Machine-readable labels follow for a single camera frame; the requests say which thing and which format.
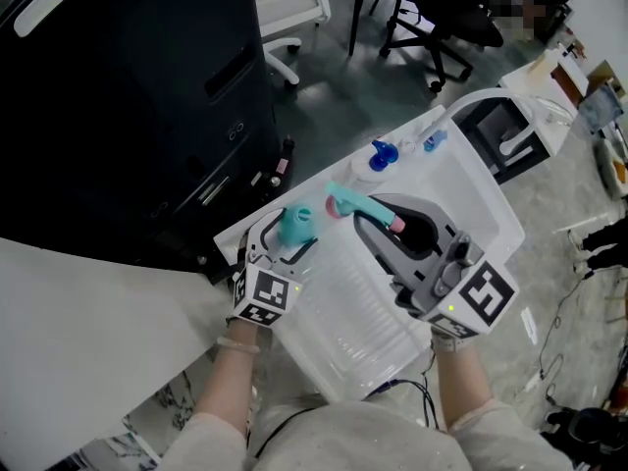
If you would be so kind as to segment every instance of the black cable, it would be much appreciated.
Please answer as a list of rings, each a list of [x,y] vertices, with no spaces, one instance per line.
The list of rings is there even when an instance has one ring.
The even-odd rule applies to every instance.
[[[430,393],[425,389],[425,387],[421,384],[419,384],[418,382],[415,381],[408,381],[408,380],[404,380],[404,379],[394,379],[391,381],[388,381],[384,384],[382,384],[381,386],[379,386],[378,388],[376,388],[374,391],[372,391],[368,396],[371,397],[372,395],[375,394],[381,394],[381,393],[385,393],[386,391],[400,385],[400,384],[411,384],[412,386],[414,386],[416,389],[418,389],[422,394],[423,394],[423,398],[425,401],[427,401],[428,406],[430,407],[430,411],[432,412],[432,418],[434,419],[434,424],[436,426],[436,429],[440,429],[439,426],[439,421],[436,418],[436,408],[434,407],[434,401],[432,400],[432,396],[430,395]],[[427,413],[425,413],[426,415],[426,421],[425,424],[427,427],[430,427],[430,420],[427,417]]]
[[[432,367],[434,366],[434,360],[436,359],[436,353],[434,352],[434,342],[430,341],[430,350],[432,351],[432,357],[430,357],[430,364],[428,365],[428,367],[425,369],[425,371],[421,374],[425,377],[425,374],[428,373]]]
[[[425,373],[423,374],[423,380],[425,381],[425,391],[429,392],[428,390],[428,378],[425,376]],[[424,395],[423,396],[423,416],[425,417],[425,425],[427,427],[430,427],[430,419],[428,418],[428,400],[427,397]]]
[[[560,370],[562,369],[562,365],[565,361],[565,356],[562,354],[562,352],[559,352],[551,361],[551,363],[549,364],[549,368],[546,370],[546,368],[543,365],[543,353],[545,352],[547,346],[548,346],[548,342],[550,341],[550,336],[551,336],[551,332],[554,330],[557,330],[558,328],[560,328],[560,325],[562,325],[562,319],[560,318],[560,309],[562,308],[563,304],[571,297],[571,295],[573,295],[576,290],[580,287],[580,285],[582,284],[583,281],[586,281],[587,279],[589,279],[589,275],[585,276],[584,278],[582,278],[580,281],[578,281],[578,284],[574,287],[573,290],[571,290],[570,292],[568,292],[565,296],[562,297],[562,299],[558,302],[558,306],[556,307],[556,314],[553,318],[553,321],[551,322],[551,325],[549,326],[549,330],[548,330],[548,334],[546,335],[546,340],[543,342],[543,347],[541,347],[541,352],[539,353],[539,378],[544,381],[548,375],[550,374],[550,371],[553,369],[554,365],[560,361],[560,363],[558,364],[558,367],[555,371],[555,373],[553,374],[553,377],[551,378],[551,382],[549,383],[548,388],[546,389],[546,400],[554,405],[554,406],[558,406],[558,404],[556,403],[556,401],[553,399],[552,395],[554,394],[554,392],[556,391],[556,377],[558,376],[558,374],[560,373]]]
[[[293,415],[290,415],[288,419],[286,419],[284,422],[282,422],[279,427],[273,431],[271,433],[271,436],[269,436],[266,439],[266,442],[264,442],[264,444],[262,445],[262,447],[257,451],[257,453],[255,454],[255,458],[258,459],[259,456],[262,454],[262,452],[264,451],[264,448],[266,448],[266,445],[270,442],[270,440],[272,438],[274,438],[281,429],[283,429],[285,426],[288,425],[288,422],[291,421],[294,417],[296,417],[297,415],[300,415],[301,413],[305,413],[305,412],[311,412],[312,410],[314,410],[314,408],[305,408],[305,410],[301,410],[300,412],[296,412]]]

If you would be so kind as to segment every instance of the teal toy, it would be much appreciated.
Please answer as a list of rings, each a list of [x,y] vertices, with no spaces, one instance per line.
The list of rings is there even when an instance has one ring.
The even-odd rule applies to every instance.
[[[295,204],[286,209],[280,222],[279,239],[284,246],[293,247],[316,237],[312,210],[306,204]]]

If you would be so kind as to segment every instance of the person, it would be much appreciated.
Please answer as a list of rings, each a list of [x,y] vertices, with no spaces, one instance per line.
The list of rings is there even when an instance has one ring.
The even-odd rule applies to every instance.
[[[377,400],[321,402],[303,411],[302,398],[290,416],[274,417],[274,424],[260,422],[264,434],[258,434],[260,444],[248,450],[255,458],[247,458],[256,337],[256,325],[231,321],[219,340],[222,347],[195,413],[164,455],[159,471],[571,469],[565,455],[493,398],[474,344],[436,334],[446,433],[422,427]],[[258,416],[251,440],[256,432]]]
[[[567,236],[578,253],[585,256],[585,251],[593,252],[601,247],[612,246],[597,255],[590,256],[587,260],[576,262],[573,270],[579,276],[588,278],[597,270],[609,269],[617,265],[628,267],[628,217],[584,239],[573,230],[568,231]]]

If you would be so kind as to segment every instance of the white chair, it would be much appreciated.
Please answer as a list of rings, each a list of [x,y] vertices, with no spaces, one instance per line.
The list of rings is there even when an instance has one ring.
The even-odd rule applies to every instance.
[[[322,23],[331,14],[329,0],[255,0],[262,38],[272,33],[302,25],[309,21]],[[264,44],[266,63],[286,78],[286,87],[298,85],[298,75],[287,65],[271,54],[280,47],[287,46],[288,51],[296,52],[301,45],[299,38],[284,37]]]

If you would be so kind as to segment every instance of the pink object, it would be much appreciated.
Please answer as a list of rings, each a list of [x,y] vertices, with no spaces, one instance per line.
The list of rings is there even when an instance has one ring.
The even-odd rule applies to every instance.
[[[399,234],[403,232],[403,229],[405,229],[405,222],[401,220],[398,216],[395,216],[389,229]]]
[[[336,210],[336,200],[331,195],[327,197],[327,200],[325,201],[325,209],[332,218],[336,218],[337,220],[342,218],[342,215],[339,215]]]
[[[277,165],[276,173],[282,175],[286,172],[286,168],[288,167],[288,159],[280,159],[279,164]]]

